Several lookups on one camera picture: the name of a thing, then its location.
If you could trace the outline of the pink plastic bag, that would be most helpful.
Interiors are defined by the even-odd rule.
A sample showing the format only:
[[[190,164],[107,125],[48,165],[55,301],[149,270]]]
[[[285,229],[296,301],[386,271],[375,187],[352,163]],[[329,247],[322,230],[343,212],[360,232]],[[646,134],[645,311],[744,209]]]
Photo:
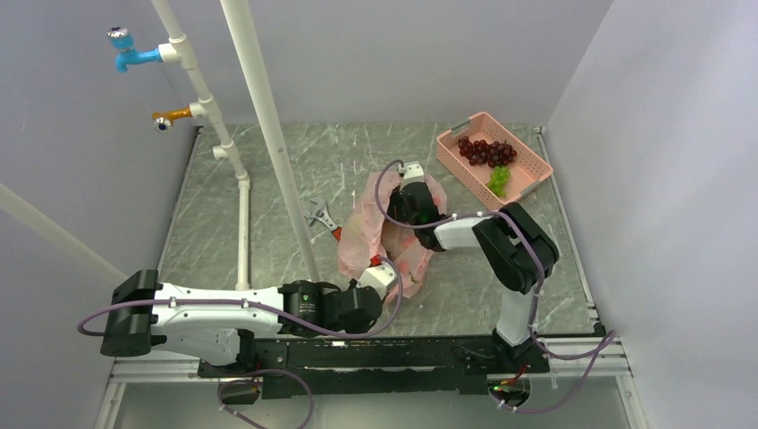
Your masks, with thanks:
[[[368,267],[371,257],[388,257],[400,271],[404,283],[402,296],[408,299],[421,289],[433,251],[424,248],[411,229],[389,223],[380,214],[375,202],[378,176],[377,172],[369,175],[364,193],[342,225],[338,270],[346,277],[357,279]]]

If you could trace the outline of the green fake grapes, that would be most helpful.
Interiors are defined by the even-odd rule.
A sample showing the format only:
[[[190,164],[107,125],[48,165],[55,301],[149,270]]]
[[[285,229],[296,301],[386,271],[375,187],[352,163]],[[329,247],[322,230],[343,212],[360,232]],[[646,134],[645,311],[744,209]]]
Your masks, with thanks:
[[[506,187],[510,181],[510,169],[506,165],[496,165],[492,168],[486,187],[498,198],[507,196]]]

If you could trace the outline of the purple fake grapes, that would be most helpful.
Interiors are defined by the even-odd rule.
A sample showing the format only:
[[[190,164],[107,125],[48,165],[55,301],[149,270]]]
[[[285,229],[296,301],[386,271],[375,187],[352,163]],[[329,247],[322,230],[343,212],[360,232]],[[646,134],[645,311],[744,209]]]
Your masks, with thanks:
[[[505,142],[494,141],[487,143],[483,139],[470,137],[459,138],[457,141],[459,155],[466,158],[471,165],[488,165],[493,168],[496,165],[509,165],[515,161],[518,152]]]

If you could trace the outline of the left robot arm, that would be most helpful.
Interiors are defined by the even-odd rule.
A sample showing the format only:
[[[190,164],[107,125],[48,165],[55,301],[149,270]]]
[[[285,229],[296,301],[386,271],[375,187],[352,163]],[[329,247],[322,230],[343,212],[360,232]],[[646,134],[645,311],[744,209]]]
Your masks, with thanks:
[[[345,289],[295,281],[260,290],[200,290],[160,282],[156,270],[141,270],[114,290],[100,352],[133,358],[160,349],[244,375],[257,362],[256,337],[368,334],[397,280],[381,264],[368,267]]]

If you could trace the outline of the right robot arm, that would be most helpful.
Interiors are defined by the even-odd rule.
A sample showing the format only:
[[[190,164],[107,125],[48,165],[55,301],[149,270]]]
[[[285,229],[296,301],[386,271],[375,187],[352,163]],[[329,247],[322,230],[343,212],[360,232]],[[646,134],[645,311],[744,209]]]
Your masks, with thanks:
[[[523,364],[535,343],[534,298],[560,259],[554,241],[526,209],[512,202],[495,212],[453,217],[440,212],[424,182],[415,182],[392,191],[387,215],[413,230],[423,248],[482,250],[504,287],[493,331],[493,361],[504,371]]]

